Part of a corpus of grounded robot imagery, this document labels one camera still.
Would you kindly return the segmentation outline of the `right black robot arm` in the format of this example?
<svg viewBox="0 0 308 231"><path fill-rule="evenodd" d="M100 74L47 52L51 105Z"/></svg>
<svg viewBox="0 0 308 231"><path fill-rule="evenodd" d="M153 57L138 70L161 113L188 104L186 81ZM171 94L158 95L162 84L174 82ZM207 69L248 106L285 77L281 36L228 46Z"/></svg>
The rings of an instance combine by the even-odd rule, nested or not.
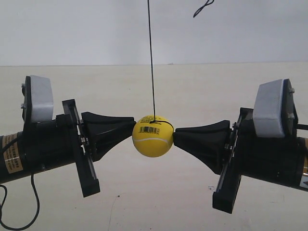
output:
<svg viewBox="0 0 308 231"><path fill-rule="evenodd" d="M177 128L174 145L190 153L215 174L218 185L212 207L232 213L241 177L307 191L308 140L294 131L284 138L260 138L253 126L253 109L241 108L237 122Z"/></svg>

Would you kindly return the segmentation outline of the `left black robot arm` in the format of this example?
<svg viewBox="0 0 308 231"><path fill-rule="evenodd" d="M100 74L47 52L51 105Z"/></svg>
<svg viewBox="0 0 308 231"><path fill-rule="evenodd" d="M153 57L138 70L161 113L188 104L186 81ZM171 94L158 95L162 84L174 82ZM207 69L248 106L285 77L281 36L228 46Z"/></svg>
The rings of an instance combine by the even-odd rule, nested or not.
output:
<svg viewBox="0 0 308 231"><path fill-rule="evenodd" d="M74 163L84 197L100 192L93 163L132 135L133 117L77 112L73 99L62 102L64 113L47 122L25 121L23 131L1 136L1 183Z"/></svg>

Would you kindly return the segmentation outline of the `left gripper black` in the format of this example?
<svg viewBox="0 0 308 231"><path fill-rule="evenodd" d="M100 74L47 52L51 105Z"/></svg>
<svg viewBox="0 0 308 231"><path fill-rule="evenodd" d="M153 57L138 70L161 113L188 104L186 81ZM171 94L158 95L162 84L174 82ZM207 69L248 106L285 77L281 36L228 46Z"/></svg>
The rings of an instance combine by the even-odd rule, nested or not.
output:
<svg viewBox="0 0 308 231"><path fill-rule="evenodd" d="M82 194L88 197L100 192L93 161L99 161L117 144L129 138L135 126L134 117L117 117L83 112L87 127L91 157L85 154L76 102L62 102L64 113L47 122L31 121L26 112L23 129L24 164L28 174L37 174L74 163L77 168Z"/></svg>

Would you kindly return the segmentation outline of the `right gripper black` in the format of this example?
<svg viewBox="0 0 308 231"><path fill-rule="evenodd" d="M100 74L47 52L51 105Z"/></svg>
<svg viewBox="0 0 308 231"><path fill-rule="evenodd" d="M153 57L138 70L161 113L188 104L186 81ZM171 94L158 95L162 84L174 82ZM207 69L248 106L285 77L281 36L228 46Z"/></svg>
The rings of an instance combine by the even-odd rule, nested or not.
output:
<svg viewBox="0 0 308 231"><path fill-rule="evenodd" d="M233 150L222 170L222 156L230 134L230 121L177 128L174 145L207 165L220 178L212 196L214 209L232 213L242 176L277 185L304 189L304 139L297 130L304 126L295 119L293 133L284 138L257 137L253 125L253 109L241 108L232 134Z"/></svg>

